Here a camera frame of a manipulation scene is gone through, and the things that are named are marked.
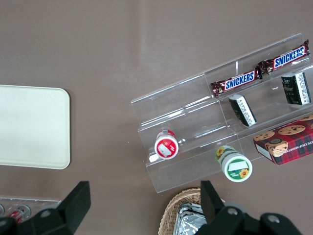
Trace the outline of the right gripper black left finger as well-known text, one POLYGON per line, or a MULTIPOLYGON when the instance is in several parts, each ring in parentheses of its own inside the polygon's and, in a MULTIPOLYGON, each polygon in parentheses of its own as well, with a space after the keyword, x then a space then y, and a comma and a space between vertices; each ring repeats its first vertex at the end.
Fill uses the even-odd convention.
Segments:
POLYGON ((39 211, 17 226, 18 235, 73 235, 91 206, 90 185, 80 181, 56 208, 39 211))

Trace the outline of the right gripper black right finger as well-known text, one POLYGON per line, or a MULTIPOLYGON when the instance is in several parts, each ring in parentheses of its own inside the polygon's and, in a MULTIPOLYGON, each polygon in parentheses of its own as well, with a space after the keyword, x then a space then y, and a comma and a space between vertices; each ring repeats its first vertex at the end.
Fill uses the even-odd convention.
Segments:
POLYGON ((201 181, 201 208, 206 219, 198 235, 242 235, 245 214, 235 206, 226 206, 210 181, 201 181))

